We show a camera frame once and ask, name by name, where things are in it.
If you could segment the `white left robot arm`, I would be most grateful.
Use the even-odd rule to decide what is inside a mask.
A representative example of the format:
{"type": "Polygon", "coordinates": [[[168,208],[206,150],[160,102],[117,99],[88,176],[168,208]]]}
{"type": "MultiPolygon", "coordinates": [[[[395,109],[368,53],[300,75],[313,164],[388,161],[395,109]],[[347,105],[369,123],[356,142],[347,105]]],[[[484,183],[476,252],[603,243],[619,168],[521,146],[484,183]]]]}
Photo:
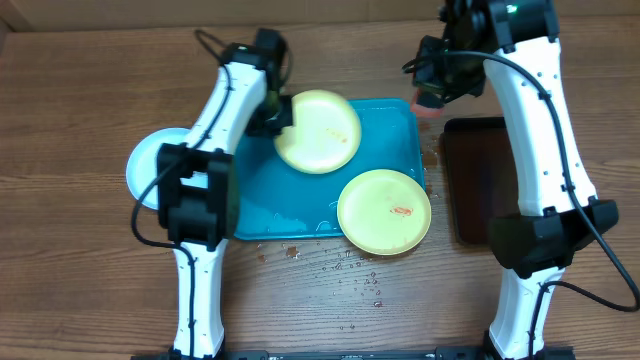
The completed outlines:
{"type": "Polygon", "coordinates": [[[293,123],[292,98],[281,92],[291,56],[278,31],[259,29],[252,44],[232,43],[214,57],[214,91],[189,135],[160,146],[152,182],[178,270],[173,359],[214,359],[224,343],[221,272],[239,212],[234,154],[241,138],[273,138],[293,123]]]}

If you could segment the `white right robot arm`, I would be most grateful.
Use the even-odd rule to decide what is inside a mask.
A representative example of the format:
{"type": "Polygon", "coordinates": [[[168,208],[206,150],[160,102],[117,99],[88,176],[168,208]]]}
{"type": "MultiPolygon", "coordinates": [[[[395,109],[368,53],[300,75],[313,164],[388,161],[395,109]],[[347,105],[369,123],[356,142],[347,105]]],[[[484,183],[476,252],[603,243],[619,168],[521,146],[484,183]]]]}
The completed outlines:
{"type": "Polygon", "coordinates": [[[545,357],[543,328],[575,253],[618,219],[583,169],[560,78],[559,25],[549,1],[449,1],[441,38],[425,37],[405,64],[420,102],[477,96],[491,84],[515,160],[515,215],[489,227],[503,269],[486,357],[545,357]]]}

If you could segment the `orange green scrub sponge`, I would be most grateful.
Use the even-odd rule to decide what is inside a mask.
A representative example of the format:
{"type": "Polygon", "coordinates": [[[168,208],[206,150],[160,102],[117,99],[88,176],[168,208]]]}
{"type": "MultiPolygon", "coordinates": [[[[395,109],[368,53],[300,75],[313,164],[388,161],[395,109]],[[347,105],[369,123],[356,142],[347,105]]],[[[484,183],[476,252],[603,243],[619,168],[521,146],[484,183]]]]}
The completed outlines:
{"type": "Polygon", "coordinates": [[[417,90],[411,100],[410,110],[419,118],[436,118],[442,115],[444,106],[439,96],[417,90]]]}

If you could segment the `light blue plate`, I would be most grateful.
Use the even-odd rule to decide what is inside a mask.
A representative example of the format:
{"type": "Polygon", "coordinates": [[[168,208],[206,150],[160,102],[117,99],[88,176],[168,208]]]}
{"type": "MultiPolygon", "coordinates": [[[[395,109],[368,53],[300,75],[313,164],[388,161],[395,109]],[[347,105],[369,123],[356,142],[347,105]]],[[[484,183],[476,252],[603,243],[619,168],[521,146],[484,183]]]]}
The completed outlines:
{"type": "MultiPolygon", "coordinates": [[[[126,166],[126,183],[132,196],[138,200],[144,190],[157,176],[156,159],[161,145],[177,145],[185,140],[190,130],[186,128],[166,128],[145,137],[132,151],[126,166]]],[[[207,175],[195,172],[191,178],[182,178],[181,183],[196,188],[207,187],[207,175]]],[[[157,186],[143,200],[143,206],[158,209],[157,186]]]]}

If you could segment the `yellow plate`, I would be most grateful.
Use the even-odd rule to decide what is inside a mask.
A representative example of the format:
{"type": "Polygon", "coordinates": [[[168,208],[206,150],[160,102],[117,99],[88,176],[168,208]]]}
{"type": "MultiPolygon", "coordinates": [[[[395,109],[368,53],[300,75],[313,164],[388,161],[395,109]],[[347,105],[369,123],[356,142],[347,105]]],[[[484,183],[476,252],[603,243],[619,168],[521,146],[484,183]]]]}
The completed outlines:
{"type": "Polygon", "coordinates": [[[432,208],[414,179],[378,169],[356,176],[344,187],[337,218],[345,237],[357,248],[393,256],[421,242],[431,225],[432,208]]]}
{"type": "Polygon", "coordinates": [[[360,119],[341,95],[309,90],[292,98],[293,124],[274,139],[275,149],[290,167],[325,174],[346,165],[361,143],[360,119]]]}

